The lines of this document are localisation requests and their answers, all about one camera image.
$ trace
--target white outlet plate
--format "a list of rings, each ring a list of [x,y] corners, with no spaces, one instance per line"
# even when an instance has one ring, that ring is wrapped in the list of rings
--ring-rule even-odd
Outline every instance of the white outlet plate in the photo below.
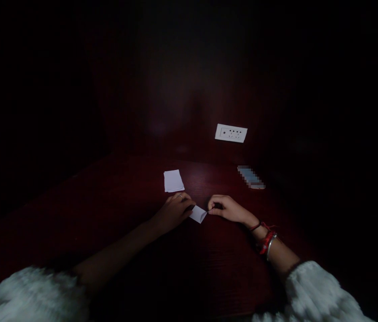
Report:
[[[247,129],[243,127],[233,127],[230,125],[217,124],[216,140],[244,142]]]

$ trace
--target person's left hand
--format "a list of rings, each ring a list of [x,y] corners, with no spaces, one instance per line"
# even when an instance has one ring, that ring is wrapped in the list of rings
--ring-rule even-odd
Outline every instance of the person's left hand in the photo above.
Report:
[[[195,206],[196,202],[187,193],[177,192],[166,200],[162,208],[150,221],[160,234],[165,234],[192,214],[190,210],[185,211],[191,205]]]

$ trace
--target hand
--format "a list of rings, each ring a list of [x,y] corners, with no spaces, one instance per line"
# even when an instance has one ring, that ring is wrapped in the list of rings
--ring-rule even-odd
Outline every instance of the hand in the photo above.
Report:
[[[220,203],[223,209],[213,209],[215,203]],[[239,222],[247,228],[256,226],[259,223],[259,219],[255,215],[226,195],[213,195],[210,201],[208,201],[208,213],[221,216],[230,221]]]
[[[177,192],[169,197],[162,208],[150,219],[150,222],[161,235],[173,230],[192,214],[185,211],[189,206],[195,206],[196,202],[185,192]]]

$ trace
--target white fur jacket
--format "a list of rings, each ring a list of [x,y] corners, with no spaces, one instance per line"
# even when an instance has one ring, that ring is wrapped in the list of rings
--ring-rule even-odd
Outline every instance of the white fur jacket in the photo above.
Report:
[[[372,321],[335,277],[306,262],[287,278],[284,313],[255,314],[252,321]],[[88,321],[89,303],[76,278],[28,267],[0,284],[0,321]]]

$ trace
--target white paper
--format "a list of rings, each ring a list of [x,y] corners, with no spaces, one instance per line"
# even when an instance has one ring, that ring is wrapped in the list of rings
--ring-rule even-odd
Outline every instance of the white paper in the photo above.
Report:
[[[205,216],[207,215],[207,212],[198,206],[195,206],[192,211],[193,213],[189,217],[193,219],[194,221],[202,223]]]
[[[184,190],[179,170],[165,171],[163,176],[165,178],[165,192]]]

